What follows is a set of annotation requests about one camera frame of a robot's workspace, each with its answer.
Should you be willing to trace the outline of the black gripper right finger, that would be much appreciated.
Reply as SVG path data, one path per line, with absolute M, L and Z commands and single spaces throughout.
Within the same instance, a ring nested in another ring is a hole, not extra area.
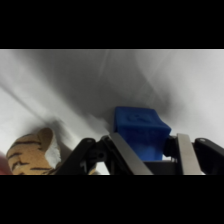
M 191 141 L 187 134 L 169 136 L 164 155 L 175 160 L 181 175 L 224 175 L 224 148 L 207 138 Z

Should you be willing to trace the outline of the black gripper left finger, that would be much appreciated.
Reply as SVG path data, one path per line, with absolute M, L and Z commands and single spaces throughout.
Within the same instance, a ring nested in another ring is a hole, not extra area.
M 152 175 L 118 133 L 103 136 L 99 141 L 81 140 L 56 175 L 89 175 L 100 162 L 111 175 Z

